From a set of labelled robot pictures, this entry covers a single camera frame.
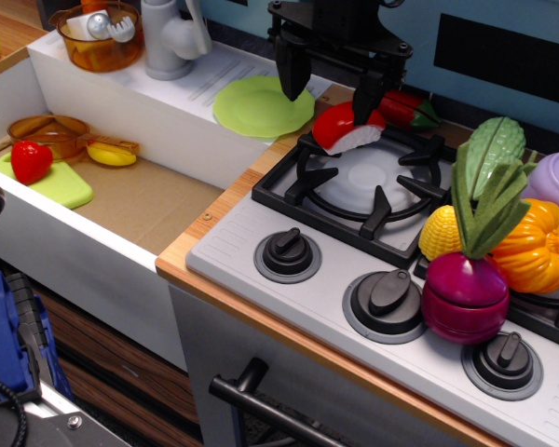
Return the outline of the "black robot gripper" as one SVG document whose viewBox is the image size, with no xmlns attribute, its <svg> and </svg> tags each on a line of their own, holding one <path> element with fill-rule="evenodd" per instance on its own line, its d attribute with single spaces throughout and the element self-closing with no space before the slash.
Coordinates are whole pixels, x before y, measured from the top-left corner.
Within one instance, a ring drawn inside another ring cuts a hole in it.
<svg viewBox="0 0 559 447">
<path fill-rule="evenodd" d="M 389 85 L 400 85 L 412 47 L 388 30 L 382 9 L 402 1 L 271 1 L 269 41 L 280 86 L 294 102 L 304 91 L 314 59 L 361 77 L 352 102 L 354 125 L 366 125 Z"/>
</svg>

